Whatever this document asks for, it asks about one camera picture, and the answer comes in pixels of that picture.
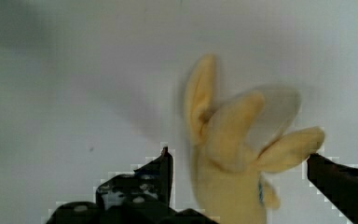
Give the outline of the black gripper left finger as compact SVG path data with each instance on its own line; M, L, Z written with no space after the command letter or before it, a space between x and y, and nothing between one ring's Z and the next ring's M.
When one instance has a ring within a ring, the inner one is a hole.
M126 200L151 197L169 205L172 193L173 157L168 147L160 155L135 169L132 174L115 175L96 189L96 203L104 210L121 206Z

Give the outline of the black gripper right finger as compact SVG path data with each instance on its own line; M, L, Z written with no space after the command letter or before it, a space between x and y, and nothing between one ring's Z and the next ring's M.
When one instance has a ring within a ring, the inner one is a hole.
M353 224L358 224L358 168L314 153L307 159L308 180Z

